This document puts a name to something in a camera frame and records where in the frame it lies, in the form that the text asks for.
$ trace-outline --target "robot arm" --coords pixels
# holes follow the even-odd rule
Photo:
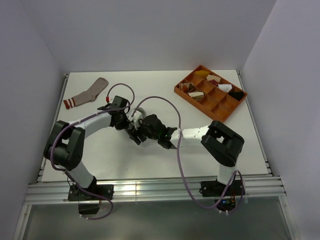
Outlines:
[[[146,116],[142,109],[132,110],[128,114],[124,110],[117,110],[128,103],[125,98],[116,96],[111,104],[98,108],[109,112],[97,114],[96,117],[65,131],[54,149],[54,164],[65,169],[83,189],[96,193],[97,180],[81,162],[85,138],[100,129],[114,127],[117,130],[125,129],[138,145],[152,139],[165,149],[177,149],[178,139],[182,134],[180,147],[205,147],[219,162],[217,181],[226,186],[236,170],[237,158],[245,142],[240,135],[219,121],[200,128],[179,130],[177,127],[166,127],[155,114]],[[58,134],[72,123],[74,122],[55,123],[44,149],[43,155],[46,159],[50,160],[53,142]]]

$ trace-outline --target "white wall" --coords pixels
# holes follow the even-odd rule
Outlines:
[[[242,69],[276,0],[21,0],[66,72]]]
[[[0,238],[11,239],[38,175],[63,75],[18,0],[0,0]]]
[[[242,78],[302,239],[320,236],[320,1],[278,0]]]

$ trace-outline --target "object in tray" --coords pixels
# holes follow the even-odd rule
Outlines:
[[[225,93],[228,93],[232,89],[232,85],[231,84],[218,84],[218,88],[221,89],[222,91],[224,91]]]
[[[216,83],[220,83],[221,77],[215,76],[215,75],[208,75],[208,76],[206,77],[206,80],[214,85],[215,82],[216,82]]]
[[[195,71],[194,73],[197,74],[198,76],[204,78],[204,79],[210,74],[210,72],[205,71],[205,70]]]
[[[194,88],[194,85],[191,82],[185,82],[179,84],[179,89],[181,89],[184,93],[189,92]]]
[[[231,91],[228,94],[238,101],[240,101],[245,96],[245,93],[243,91]]]
[[[205,96],[205,94],[202,91],[189,92],[188,95],[196,101],[200,101]]]

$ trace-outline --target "white tabletop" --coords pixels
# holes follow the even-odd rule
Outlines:
[[[73,72],[65,88],[63,99],[71,98],[87,90],[99,77],[109,81],[96,101],[66,109],[60,107],[58,120],[66,122],[86,117],[106,104],[106,94],[116,83],[130,85],[135,91],[136,106],[148,96],[161,96],[171,101],[180,111],[182,128],[198,128],[209,125],[211,119],[174,93],[174,86],[184,79],[189,71],[125,71],[125,72]],[[214,70],[218,75],[241,88],[235,70]],[[115,87],[110,97],[119,95],[131,101],[132,94],[124,86]],[[150,99],[142,104],[147,115],[156,114],[167,127],[177,127],[178,117],[175,110],[160,99]],[[259,145],[256,131],[246,101],[224,122],[229,128],[240,134],[244,146],[238,157],[237,168],[244,175],[267,174],[267,167]],[[204,147],[184,147],[180,150],[185,176],[204,177],[218,174],[218,163]],[[98,180],[127,180],[178,178],[180,172],[175,150],[167,150],[148,139],[136,145],[127,133],[108,127],[89,136],[84,142],[82,161]],[[66,181],[66,176],[52,169],[47,160],[43,182]]]

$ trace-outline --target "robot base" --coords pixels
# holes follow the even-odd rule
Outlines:
[[[220,197],[223,193],[226,185],[215,181],[202,181],[200,193],[202,197]],[[241,196],[242,183],[241,180],[234,180],[233,183],[228,187],[224,196]]]
[[[103,196],[109,200],[112,200],[114,195],[114,186],[112,184],[99,184],[96,185],[94,192],[91,191],[93,194],[97,194]],[[78,189],[77,186],[72,185],[69,190],[68,201],[70,202],[79,202],[79,201],[94,201],[94,200],[101,200],[99,197],[87,195],[83,193],[81,190]]]

